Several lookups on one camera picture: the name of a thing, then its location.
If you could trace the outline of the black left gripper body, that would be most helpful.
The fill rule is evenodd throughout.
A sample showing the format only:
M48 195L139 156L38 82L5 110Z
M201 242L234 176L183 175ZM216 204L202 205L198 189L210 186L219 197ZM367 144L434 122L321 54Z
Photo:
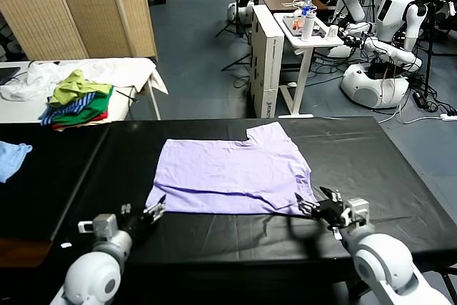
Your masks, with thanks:
M154 217L143 211L132 211L121 215L119 228L131 237L133 244L141 244L151 233Z

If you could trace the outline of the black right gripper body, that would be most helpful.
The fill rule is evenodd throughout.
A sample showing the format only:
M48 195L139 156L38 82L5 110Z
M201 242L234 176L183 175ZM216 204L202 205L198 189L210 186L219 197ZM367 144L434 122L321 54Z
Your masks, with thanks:
M317 219L324 220L330 227L343 227L341 215L344 210L342 201L323 200L313 210L313 215Z

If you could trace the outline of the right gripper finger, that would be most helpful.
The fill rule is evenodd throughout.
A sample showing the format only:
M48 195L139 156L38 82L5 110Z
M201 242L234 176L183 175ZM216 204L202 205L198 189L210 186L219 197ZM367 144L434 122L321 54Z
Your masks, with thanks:
M320 190L323 194L326 195L328 199L332 200L332 202L342 202L342 197L338 189L332 190L330 188L321 186Z
M305 200L300 194L295 193L296 202L298 205L299 211L307 217L314 218L316 211L318 210L318 205Z

